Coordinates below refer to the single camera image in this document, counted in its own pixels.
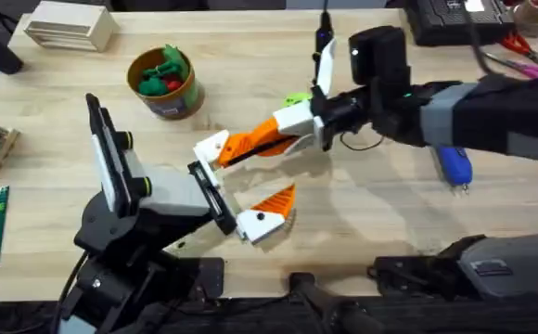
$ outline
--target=blue marker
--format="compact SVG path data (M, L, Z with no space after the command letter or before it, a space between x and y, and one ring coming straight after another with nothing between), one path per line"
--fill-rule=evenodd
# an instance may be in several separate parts
M473 168L464 148L435 148L444 179L451 186L461 186L468 194L473 181Z

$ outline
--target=wooden table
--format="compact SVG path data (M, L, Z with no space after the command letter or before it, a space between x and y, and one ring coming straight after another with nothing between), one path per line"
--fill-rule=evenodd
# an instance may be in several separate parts
M393 9L334 10L332 17L339 39L332 91L338 92L353 87L347 38L379 25L406 24ZM253 129L286 94L306 90L313 76L316 11L114 18L121 33L103 54L43 49L20 29L11 41L26 67L0 75L0 124L22 132L0 172L0 186L11 186L0 301L54 300L81 253L73 236L84 205L99 190L85 93L101 99L118 129L133 132L142 161L186 171L199 140L222 129ZM481 76L467 47L419 48L408 41L415 83ZM165 43L189 55L207 92L203 108L180 122L154 117L125 83L132 59ZM532 45L538 50L538 41ZM499 46L486 49L518 57ZM361 146L378 137L366 127L349 140ZM295 180L294 223L258 248L225 238L208 224L176 252L223 257L225 296L280 295L284 278L300 270L339 293L376 294L364 276L376 256L433 253L479 233L538 233L538 162L469 155L476 176L470 195L462 197L440 180L429 149L391 141L367 152L336 143L328 154L250 159L226 178L241 204L254 204Z

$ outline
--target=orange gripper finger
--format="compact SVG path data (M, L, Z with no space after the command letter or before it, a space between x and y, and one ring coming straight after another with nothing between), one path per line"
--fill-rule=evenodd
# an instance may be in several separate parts
M274 212L279 213L284 218L288 218L291 208L294 206L294 200L296 199L296 185L288 186L280 192L274 194L272 197L262 201L261 203L252 207L253 210L262 212Z
M225 167L228 162L233 158L241 156L242 154L258 147L259 145L274 142L276 140L288 137L288 135L282 135L277 131L277 121L274 117L263 122L253 132L249 134L235 134L230 135L225 142L224 148L220 153L220 157L217 163ZM286 148L293 144L295 138L287 140L273 148L269 148L261 153L262 157L271 157L283 153Z

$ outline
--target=brown cup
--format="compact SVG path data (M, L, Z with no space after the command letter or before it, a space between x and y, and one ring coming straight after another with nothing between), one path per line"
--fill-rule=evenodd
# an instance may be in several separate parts
M181 52L188 64L189 71L183 85L177 90L163 96L144 96L139 94L139 83L142 73L146 69L153 69L164 63L166 59L162 54L162 48L155 48L137 57L127 71L127 83L131 89L156 115L169 119L180 120L192 115L199 110L205 98L203 86L195 78L195 69L190 59Z

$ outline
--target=wooden box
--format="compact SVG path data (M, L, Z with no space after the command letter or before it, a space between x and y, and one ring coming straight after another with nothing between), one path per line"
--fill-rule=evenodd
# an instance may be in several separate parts
M104 6L41 1L24 31L44 47L102 52L117 29Z

